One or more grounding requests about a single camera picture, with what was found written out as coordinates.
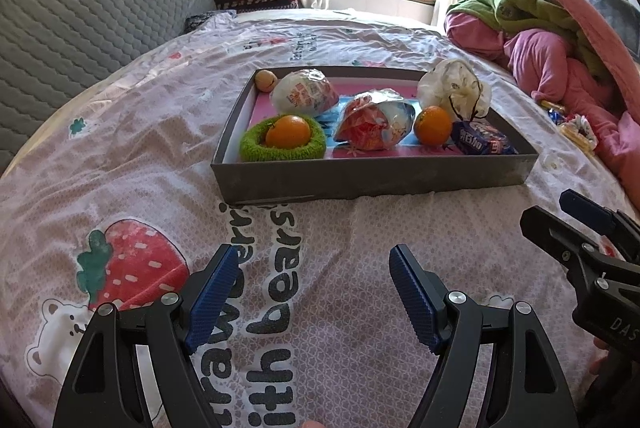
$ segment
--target green blanket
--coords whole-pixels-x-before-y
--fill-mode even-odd
[[[510,35],[527,29],[544,29],[562,36],[575,49],[575,56],[597,80],[611,79],[574,18],[556,0],[462,0],[448,13],[466,13],[482,20],[495,31]]]

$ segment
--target pink bed sheet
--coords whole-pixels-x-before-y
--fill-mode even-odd
[[[599,140],[596,154],[640,208],[640,74],[622,40],[586,0],[558,2],[580,24],[617,87],[598,84],[585,65],[572,58],[569,43],[540,29],[509,37],[471,15],[450,14],[447,37],[509,69],[518,86],[536,101],[562,103],[586,116]]]

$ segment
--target red strawberry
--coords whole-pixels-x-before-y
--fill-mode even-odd
[[[186,262],[176,247],[142,222],[126,219],[111,224],[104,233],[107,246],[100,251],[92,246],[92,234],[92,251],[78,257],[82,266],[78,285],[89,293],[89,309],[104,302],[113,302],[119,310],[142,307],[166,292],[180,290],[189,277]],[[99,239],[96,246],[102,247]],[[105,261],[102,255],[110,251],[112,254]]]

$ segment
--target gray quilted headboard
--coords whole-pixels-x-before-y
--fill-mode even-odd
[[[0,0],[0,174],[58,108],[213,0]]]

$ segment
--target finger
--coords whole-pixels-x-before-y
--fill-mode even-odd
[[[593,339],[593,344],[600,350],[609,350],[609,345],[598,338]]]
[[[597,376],[600,373],[600,369],[602,368],[602,363],[606,360],[606,356],[604,358],[600,358],[599,360],[594,361],[589,365],[589,373],[592,376]]]

